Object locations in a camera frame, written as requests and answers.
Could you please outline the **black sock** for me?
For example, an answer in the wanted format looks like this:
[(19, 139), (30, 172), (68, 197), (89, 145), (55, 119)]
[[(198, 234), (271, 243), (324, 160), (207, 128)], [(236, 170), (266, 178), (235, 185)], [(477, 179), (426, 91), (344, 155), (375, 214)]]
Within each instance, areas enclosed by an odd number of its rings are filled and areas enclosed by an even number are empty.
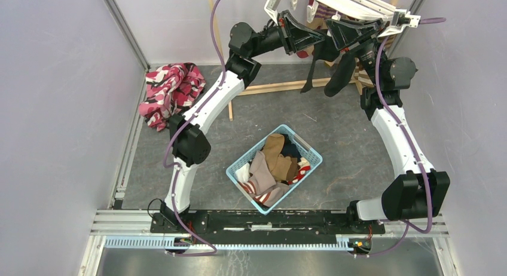
[(330, 36), (326, 36), (325, 40), (314, 45), (313, 59), (311, 62), (310, 70), (307, 75), (306, 83), (301, 88), (300, 93), (306, 93), (313, 88), (313, 75), (318, 60), (327, 62), (335, 61), (340, 52), (337, 50), (335, 43)]
[(352, 79), (356, 67), (355, 57), (346, 53), (340, 59), (337, 69), (324, 88), (325, 96), (333, 97), (345, 88)]

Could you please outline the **brown striped sock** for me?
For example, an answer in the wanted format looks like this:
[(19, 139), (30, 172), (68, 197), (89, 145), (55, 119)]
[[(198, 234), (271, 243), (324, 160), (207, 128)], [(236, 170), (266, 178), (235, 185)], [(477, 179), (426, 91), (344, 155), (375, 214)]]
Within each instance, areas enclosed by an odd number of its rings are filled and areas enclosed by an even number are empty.
[(369, 87), (372, 88), (375, 86), (375, 83), (371, 80), (366, 70), (362, 67), (360, 61), (355, 58), (356, 60), (356, 67), (354, 72), (354, 80), (360, 83), (363, 87)]

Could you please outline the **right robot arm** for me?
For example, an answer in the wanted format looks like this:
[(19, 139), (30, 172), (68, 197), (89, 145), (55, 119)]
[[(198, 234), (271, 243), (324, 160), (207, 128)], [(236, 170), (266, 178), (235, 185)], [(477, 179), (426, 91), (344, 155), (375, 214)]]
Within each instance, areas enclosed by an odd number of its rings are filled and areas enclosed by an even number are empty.
[(361, 64), (374, 84), (363, 88), (361, 108), (380, 134), (395, 173), (394, 181), (379, 197), (350, 203), (345, 217), (347, 229), (360, 233), (373, 220), (432, 220), (440, 212), (450, 178), (447, 172), (436, 171), (427, 160), (405, 117), (401, 91), (410, 87), (418, 71), (415, 62), (408, 57), (387, 57), (381, 19), (329, 19), (326, 23), (343, 56), (325, 94), (336, 95), (344, 87), (345, 78), (352, 75), (355, 64)]

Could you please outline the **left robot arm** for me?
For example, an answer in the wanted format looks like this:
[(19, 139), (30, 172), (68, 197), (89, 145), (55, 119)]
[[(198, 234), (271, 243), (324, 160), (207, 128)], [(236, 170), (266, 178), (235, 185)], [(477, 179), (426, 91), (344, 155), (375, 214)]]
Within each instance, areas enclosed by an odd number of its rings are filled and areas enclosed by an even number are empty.
[(325, 45), (327, 33), (297, 22), (283, 11), (257, 32), (240, 22), (230, 30), (229, 57), (221, 60), (222, 73), (209, 91), (189, 110), (169, 118), (170, 141), (163, 166), (173, 169), (169, 192), (161, 202), (160, 214), (172, 232), (188, 225), (183, 211), (190, 206), (190, 190), (195, 173), (209, 156), (211, 145), (206, 134), (220, 112), (243, 92), (257, 76), (261, 64), (254, 57), (283, 48), (297, 53), (312, 45)]

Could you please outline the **white clip hanger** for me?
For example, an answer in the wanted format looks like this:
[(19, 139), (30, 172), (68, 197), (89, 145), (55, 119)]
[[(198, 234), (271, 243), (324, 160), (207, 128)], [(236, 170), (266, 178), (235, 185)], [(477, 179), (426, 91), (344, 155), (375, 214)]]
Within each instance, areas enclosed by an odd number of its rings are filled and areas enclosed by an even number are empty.
[[(347, 15), (356, 20), (376, 20), (383, 19), (385, 22), (391, 21), (393, 13), (397, 8), (382, 0), (315, 0), (325, 4), (337, 12), (335, 16)], [(289, 0), (293, 10), (296, 9), (298, 0)]]

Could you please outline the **wooden hanger stand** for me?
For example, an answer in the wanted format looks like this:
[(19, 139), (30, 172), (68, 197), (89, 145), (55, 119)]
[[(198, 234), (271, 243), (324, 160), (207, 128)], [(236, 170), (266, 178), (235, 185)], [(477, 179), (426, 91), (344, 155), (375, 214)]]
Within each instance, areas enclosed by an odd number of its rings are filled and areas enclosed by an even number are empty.
[[(397, 6), (399, 4), (399, 1), (400, 0), (390, 0), (389, 3), (393, 6)], [(210, 9), (213, 10), (213, 7), (215, 5), (214, 0), (208, 0), (208, 3), (209, 3)], [(215, 20), (214, 14), (212, 13), (211, 15), (212, 16), (211, 16), (210, 23), (211, 23), (211, 31), (212, 31), (212, 33), (211, 33), (212, 42), (213, 42), (214, 46), (216, 45), (215, 51), (219, 57), (219, 60), (224, 61), (224, 53), (222, 50), (221, 39), (220, 39), (220, 35), (219, 35), (218, 22)], [(389, 47), (390, 47), (393, 40), (394, 40), (394, 37), (392, 37), (392, 38), (390, 37), (386, 44), (389, 45)], [(323, 87), (325, 85), (325, 81), (329, 81), (329, 80), (330, 80), (330, 78), (315, 79), (315, 80), (313, 80), (313, 86), (314, 86), (314, 88)], [(291, 81), (291, 82), (280, 82), (280, 83), (264, 84), (264, 85), (253, 85), (253, 86), (245, 89), (242, 93), (239, 94), (239, 96), (246, 96), (246, 95), (251, 95), (251, 94), (274, 93), (274, 92), (279, 92), (279, 91), (298, 90), (303, 87), (304, 83), (305, 83), (305, 80)], [(349, 85), (350, 84), (354, 84), (360, 94), (362, 93), (363, 88), (369, 88), (369, 87), (361, 86), (360, 83), (358, 83), (357, 81), (354, 80), (354, 77), (352, 77)], [(230, 121), (233, 121), (232, 101), (230, 101), (228, 103), (228, 116), (229, 116)]]

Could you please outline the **red purple striped sock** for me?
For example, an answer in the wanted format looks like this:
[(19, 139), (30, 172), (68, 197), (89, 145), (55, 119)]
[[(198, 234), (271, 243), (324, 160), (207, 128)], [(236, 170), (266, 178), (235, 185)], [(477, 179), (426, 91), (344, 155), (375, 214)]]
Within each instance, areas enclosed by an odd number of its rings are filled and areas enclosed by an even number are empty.
[(315, 18), (328, 19), (335, 15), (337, 11), (325, 4), (315, 0), (309, 0), (306, 8), (307, 23), (311, 23)]

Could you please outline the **navy blue sock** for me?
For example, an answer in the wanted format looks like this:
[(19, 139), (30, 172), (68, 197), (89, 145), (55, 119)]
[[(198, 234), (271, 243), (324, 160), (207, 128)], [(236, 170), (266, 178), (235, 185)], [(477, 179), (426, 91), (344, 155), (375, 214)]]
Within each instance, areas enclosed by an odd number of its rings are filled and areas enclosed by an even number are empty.
[(280, 153), (284, 157), (296, 158), (298, 162), (301, 161), (302, 156), (297, 148), (297, 145), (292, 143), (287, 134), (282, 134), (282, 136), (284, 138), (284, 144)]

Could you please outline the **light blue laundry basket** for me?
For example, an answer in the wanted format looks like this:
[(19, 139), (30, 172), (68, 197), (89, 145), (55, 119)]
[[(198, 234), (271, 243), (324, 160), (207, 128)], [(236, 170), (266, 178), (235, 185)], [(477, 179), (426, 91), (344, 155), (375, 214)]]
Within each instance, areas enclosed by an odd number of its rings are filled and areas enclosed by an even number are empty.
[[(262, 150), (264, 147), (265, 141), (267, 137), (271, 134), (287, 134), (292, 141), (292, 143), (297, 145), (297, 148), (302, 157), (307, 159), (310, 162), (311, 170), (306, 174), (306, 176), (300, 180), (296, 184), (288, 184), (287, 182), (280, 182), (287, 184), (290, 189), (289, 192), (282, 197), (275, 205), (272, 207), (265, 207), (257, 204), (252, 197), (250, 197), (241, 187), (240, 183), (246, 183), (250, 177), (249, 168), (252, 163), (252, 160), (256, 154), (256, 152)], [(277, 207), (284, 198), (286, 198), (299, 184), (301, 184), (307, 176), (309, 176), (323, 161), (322, 156), (315, 151), (310, 145), (308, 145), (303, 139), (301, 139), (291, 128), (287, 125), (280, 125), (275, 130), (273, 130), (270, 134), (265, 136), (262, 140), (260, 140), (255, 146), (251, 147), (245, 154), (243, 154), (238, 160), (232, 163), (226, 169), (226, 175), (230, 178), (230, 180), (235, 184), (235, 186), (239, 189), (239, 191), (248, 199), (250, 203), (263, 215), (269, 214), (275, 207)]]

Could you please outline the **red santa sock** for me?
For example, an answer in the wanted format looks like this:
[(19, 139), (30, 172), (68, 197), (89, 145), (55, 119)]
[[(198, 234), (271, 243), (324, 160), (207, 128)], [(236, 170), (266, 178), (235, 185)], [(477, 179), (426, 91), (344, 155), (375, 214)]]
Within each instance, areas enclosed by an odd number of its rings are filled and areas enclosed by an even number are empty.
[(300, 180), (302, 180), (306, 176), (306, 174), (310, 170), (311, 170), (310, 162), (307, 159), (305, 159), (304, 157), (301, 157), (300, 162), (298, 162), (297, 174), (292, 179), (292, 181), (290, 182), (290, 184), (292, 185), (292, 184), (298, 183)]

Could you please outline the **tan ribbed sock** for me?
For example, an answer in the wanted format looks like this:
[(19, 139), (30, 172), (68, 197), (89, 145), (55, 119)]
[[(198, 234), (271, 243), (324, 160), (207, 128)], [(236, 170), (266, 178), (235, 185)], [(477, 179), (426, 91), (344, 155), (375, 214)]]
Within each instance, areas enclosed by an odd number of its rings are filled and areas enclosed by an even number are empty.
[(275, 181), (292, 184), (298, 173), (298, 160), (291, 154), (282, 154), (284, 145), (284, 135), (274, 133), (267, 137), (261, 152)]

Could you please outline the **pink camouflage cloth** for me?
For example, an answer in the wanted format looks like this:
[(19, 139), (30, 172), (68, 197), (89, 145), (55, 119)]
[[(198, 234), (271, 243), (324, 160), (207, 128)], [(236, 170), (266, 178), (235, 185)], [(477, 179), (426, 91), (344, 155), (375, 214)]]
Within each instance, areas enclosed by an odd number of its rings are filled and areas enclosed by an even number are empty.
[(145, 75), (145, 100), (138, 112), (149, 128), (162, 131), (169, 118), (189, 110), (201, 95), (206, 81), (194, 63), (172, 63)]

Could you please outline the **beige pink sock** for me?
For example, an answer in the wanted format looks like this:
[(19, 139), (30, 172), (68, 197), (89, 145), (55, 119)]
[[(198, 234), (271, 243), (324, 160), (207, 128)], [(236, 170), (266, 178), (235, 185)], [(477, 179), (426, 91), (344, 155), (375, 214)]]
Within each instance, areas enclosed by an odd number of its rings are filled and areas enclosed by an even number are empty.
[(249, 168), (249, 174), (250, 177), (247, 182), (254, 185), (255, 192), (263, 192), (274, 185), (281, 190), (280, 199), (289, 192), (290, 187), (287, 184), (275, 181), (274, 177), (269, 172), (265, 161), (265, 155), (260, 151), (256, 152), (252, 160)]

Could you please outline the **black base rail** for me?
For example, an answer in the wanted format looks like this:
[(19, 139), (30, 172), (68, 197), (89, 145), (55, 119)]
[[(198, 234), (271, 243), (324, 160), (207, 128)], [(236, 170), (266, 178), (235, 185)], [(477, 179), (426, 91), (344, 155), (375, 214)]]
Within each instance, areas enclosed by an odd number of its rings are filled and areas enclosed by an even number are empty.
[(195, 210), (180, 216), (150, 214), (153, 234), (188, 234), (194, 244), (332, 244), (337, 235), (367, 238), (386, 232), (375, 220), (341, 210)]

